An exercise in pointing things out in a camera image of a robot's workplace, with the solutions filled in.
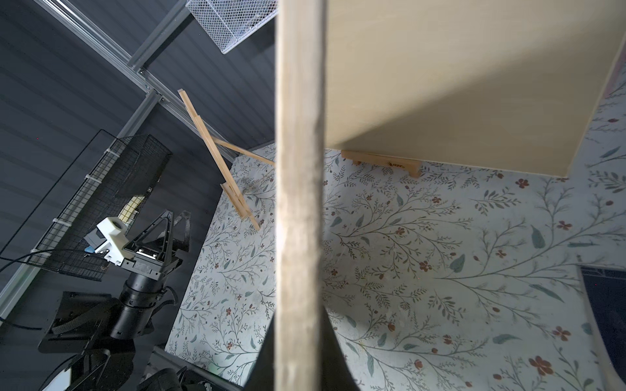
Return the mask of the plywood board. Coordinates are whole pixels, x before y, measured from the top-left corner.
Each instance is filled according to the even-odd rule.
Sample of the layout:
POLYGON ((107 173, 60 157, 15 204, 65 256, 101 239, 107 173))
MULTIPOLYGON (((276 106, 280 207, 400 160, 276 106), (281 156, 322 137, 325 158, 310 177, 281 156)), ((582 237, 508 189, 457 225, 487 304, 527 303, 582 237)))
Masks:
POLYGON ((622 1, 332 1, 325 143, 564 176, 624 42, 622 1))
POLYGON ((276 21, 276 390, 321 388, 325 1, 281 1, 276 21))

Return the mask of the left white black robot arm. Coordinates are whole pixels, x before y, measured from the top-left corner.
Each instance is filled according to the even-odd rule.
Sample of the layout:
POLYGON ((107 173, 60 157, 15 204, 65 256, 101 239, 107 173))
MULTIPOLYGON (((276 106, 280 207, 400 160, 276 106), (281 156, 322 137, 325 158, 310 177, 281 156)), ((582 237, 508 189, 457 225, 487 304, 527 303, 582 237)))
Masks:
POLYGON ((135 339, 153 332, 153 316, 179 297, 167 286, 190 247, 191 215, 164 211, 133 239, 118 217, 102 220, 85 239, 92 255, 130 275, 119 296, 65 292, 39 344, 44 354, 68 353, 42 390, 118 390, 134 371, 135 339))

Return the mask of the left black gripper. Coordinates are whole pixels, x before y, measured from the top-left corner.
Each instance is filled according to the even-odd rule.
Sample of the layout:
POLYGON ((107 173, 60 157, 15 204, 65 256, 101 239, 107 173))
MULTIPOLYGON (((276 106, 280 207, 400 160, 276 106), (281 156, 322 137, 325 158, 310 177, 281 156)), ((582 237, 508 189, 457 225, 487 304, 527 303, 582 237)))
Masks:
POLYGON ((172 211, 165 210, 122 248, 127 257, 121 268, 151 280, 164 280, 182 264, 179 253, 190 250, 191 216, 184 210, 175 218, 172 211))

